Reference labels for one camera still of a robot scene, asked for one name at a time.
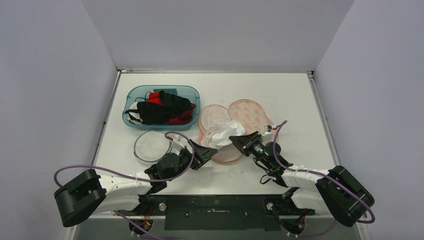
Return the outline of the white satin bra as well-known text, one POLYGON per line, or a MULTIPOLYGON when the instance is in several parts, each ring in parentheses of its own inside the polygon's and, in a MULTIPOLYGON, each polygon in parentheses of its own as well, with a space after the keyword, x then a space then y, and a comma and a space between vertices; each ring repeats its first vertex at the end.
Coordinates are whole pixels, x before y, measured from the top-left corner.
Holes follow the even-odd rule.
POLYGON ((231 136, 242 136, 246 133, 244 126, 237 120, 216 121, 213 126, 207 128, 204 143, 207 147, 221 149, 231 145, 231 136))

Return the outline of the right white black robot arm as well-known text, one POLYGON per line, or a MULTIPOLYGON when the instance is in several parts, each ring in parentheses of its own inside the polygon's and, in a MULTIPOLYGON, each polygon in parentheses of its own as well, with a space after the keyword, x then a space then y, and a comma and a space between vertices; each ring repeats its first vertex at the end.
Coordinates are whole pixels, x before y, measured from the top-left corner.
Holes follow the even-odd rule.
POLYGON ((249 135, 230 136, 229 140, 279 186, 288 188, 282 207, 290 215, 301 209, 330 213, 340 224, 351 227, 374 205, 371 193, 343 166, 314 170, 287 162, 276 142, 263 144, 256 131, 249 135))

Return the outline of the peach floral padded bra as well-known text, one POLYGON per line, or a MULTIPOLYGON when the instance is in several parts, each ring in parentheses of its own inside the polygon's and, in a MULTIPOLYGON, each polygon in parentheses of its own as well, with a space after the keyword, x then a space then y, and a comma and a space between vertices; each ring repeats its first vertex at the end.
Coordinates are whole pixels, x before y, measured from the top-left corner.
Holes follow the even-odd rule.
MULTIPOLYGON (((263 135, 266 125, 274 125, 267 117, 263 107, 253 100, 240 99, 231 103, 229 107, 211 104, 201 110, 198 119, 198 126, 200 129, 198 143, 201 146, 207 147, 205 144, 207 128, 212 127, 215 122, 226 122, 230 120, 238 121, 244 126, 244 135, 249 135, 258 131, 266 141, 270 140, 275 135, 274 133, 263 135)), ((233 144, 217 150, 218 152, 212 157, 212 160, 219 164, 234 163, 243 157, 233 144)))

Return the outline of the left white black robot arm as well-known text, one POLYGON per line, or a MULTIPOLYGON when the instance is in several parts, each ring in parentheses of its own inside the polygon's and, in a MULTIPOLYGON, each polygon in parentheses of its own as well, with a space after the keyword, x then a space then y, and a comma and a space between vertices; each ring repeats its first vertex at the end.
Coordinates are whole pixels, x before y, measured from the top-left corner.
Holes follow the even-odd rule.
POLYGON ((144 195, 155 194, 167 187, 167 182, 181 176, 187 169, 198 170, 218 153, 215 148, 188 141, 189 147, 180 146, 179 153, 167 152, 157 163, 144 172, 147 180, 138 173, 101 175, 94 166, 70 180, 54 193, 62 225, 73 227, 91 215, 112 211, 134 212, 144 215, 149 201, 144 195))

